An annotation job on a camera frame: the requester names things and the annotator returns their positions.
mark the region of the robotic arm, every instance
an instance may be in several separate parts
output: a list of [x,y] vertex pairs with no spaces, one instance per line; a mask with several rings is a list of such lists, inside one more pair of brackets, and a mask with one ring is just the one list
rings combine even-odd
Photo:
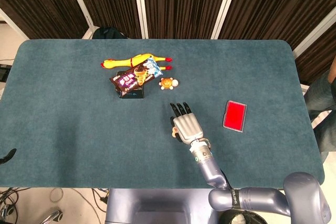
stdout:
[[330,221],[331,211],[320,185],[307,173],[293,173],[286,177],[283,185],[286,196],[274,188],[232,189],[188,104],[184,102],[184,107],[179,103],[176,105],[171,103],[176,115],[175,118],[171,117],[173,132],[180,142],[190,145],[190,152],[207,184],[215,187],[209,194],[209,203],[213,209],[273,212],[290,216],[292,224],[326,224]]

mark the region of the robot finger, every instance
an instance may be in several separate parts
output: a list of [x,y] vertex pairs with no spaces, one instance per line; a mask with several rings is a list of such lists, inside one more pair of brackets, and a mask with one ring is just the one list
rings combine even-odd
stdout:
[[175,124],[174,124],[174,118],[175,117],[170,117],[170,124],[172,125],[172,127],[175,127]]
[[181,139],[180,135],[179,135],[178,133],[176,133],[175,136],[176,136],[176,139],[177,139],[179,142],[182,143],[182,139]]
[[187,114],[190,114],[191,113],[191,109],[189,108],[189,105],[186,102],[184,102],[183,105],[185,107],[185,110],[186,110]]
[[172,109],[173,109],[173,111],[174,111],[174,113],[177,117],[181,116],[180,112],[178,111],[178,109],[177,109],[177,107],[175,106],[174,103],[170,103],[170,106],[172,107]]
[[185,115],[186,113],[185,113],[185,110],[184,110],[184,108],[182,107],[182,105],[180,105],[179,103],[177,103],[176,105],[177,105],[177,107],[179,108],[181,115]]

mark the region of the person's leg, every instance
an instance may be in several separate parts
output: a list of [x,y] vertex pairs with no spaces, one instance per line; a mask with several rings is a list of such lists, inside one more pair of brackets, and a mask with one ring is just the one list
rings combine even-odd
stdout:
[[321,153],[322,162],[326,160],[328,152],[336,151],[336,110],[314,129],[317,145]]
[[318,80],[313,82],[304,95],[311,121],[321,112],[331,110],[334,105],[330,83],[327,79],[328,73],[329,71],[325,72]]

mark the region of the floor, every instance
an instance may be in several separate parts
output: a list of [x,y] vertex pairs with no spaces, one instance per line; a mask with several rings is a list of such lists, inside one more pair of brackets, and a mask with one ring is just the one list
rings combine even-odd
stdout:
[[[11,65],[12,60],[1,61],[4,59],[14,59],[19,45],[24,40],[16,34],[7,24],[0,24],[0,64]],[[4,88],[4,83],[0,82],[0,99]],[[327,112],[321,114],[313,122],[316,126],[327,115]],[[324,165],[326,179],[322,184],[322,190],[332,209],[336,213],[336,152],[330,153]],[[97,191],[101,196],[106,193]],[[102,210],[106,210],[106,204],[97,198],[97,203]],[[93,224],[104,223],[105,213],[98,209],[93,193],[90,188],[31,188],[19,192],[19,201],[17,203],[19,212],[18,224],[40,223],[53,210],[61,209],[64,216],[60,223],[80,223]],[[269,224],[290,224],[288,217],[259,213]],[[15,214],[9,217],[9,222],[15,221]],[[336,224],[336,216],[332,217],[331,224]]]

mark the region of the rubber chicken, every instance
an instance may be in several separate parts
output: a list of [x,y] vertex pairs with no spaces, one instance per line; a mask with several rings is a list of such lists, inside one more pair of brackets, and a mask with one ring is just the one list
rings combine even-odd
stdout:
[[[157,57],[152,54],[142,54],[142,55],[137,55],[134,56],[130,59],[127,60],[113,60],[113,59],[108,59],[102,62],[100,65],[102,68],[115,68],[115,67],[134,67],[143,61],[147,60],[149,57],[153,57],[153,59],[158,62],[158,61],[168,61],[171,62],[173,59],[172,58],[163,58],[163,57]],[[166,67],[160,67],[161,70],[171,70],[173,67],[172,66],[166,66]]]

